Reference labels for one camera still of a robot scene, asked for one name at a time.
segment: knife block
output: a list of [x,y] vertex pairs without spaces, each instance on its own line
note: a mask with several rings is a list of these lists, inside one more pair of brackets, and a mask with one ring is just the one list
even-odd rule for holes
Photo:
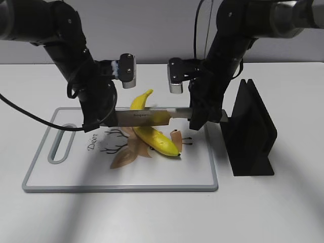
[[234,176],[273,176],[268,159],[277,130],[252,79],[241,80],[232,117],[220,123]]

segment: banana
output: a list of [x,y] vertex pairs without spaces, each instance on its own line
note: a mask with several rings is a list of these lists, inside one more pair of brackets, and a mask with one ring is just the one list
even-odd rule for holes
[[[148,90],[134,99],[131,110],[142,110],[145,108],[147,97],[153,93]],[[177,146],[166,136],[153,127],[133,127],[135,134],[156,151],[167,156],[180,156]]]

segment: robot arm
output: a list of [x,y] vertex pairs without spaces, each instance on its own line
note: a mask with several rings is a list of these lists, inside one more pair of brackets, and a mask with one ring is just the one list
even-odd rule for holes
[[68,81],[68,97],[79,98],[86,132],[101,123],[114,126],[117,93],[112,79],[119,76],[124,88],[134,87],[135,59],[131,54],[122,55],[115,73],[111,61],[94,61],[79,14],[70,5],[62,1],[0,0],[0,39],[44,46]]
[[224,0],[217,13],[217,34],[205,60],[169,61],[172,93],[190,80],[190,128],[222,117],[224,93],[245,52],[258,38],[293,38],[304,28],[324,28],[323,0]]

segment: white tabletop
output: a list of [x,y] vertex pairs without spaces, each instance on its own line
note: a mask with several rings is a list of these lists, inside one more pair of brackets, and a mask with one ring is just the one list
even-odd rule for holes
[[[137,86],[117,84],[118,106],[154,89],[147,105],[186,106],[169,93],[165,65],[139,65]],[[0,103],[0,242],[324,242],[324,64],[246,64],[278,130],[273,177],[234,177],[218,125],[219,189],[199,193],[27,194],[22,180],[46,127]],[[239,78],[226,93],[231,114]],[[54,65],[0,65],[0,92],[50,120],[66,97]]]

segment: knife blade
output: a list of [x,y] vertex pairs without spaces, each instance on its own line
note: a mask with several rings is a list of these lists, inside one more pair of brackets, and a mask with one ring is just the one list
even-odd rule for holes
[[[222,112],[221,122],[227,122],[227,114],[224,110]],[[188,107],[146,107],[144,110],[116,109],[118,127],[166,126],[171,118],[189,119],[191,115],[192,109]]]

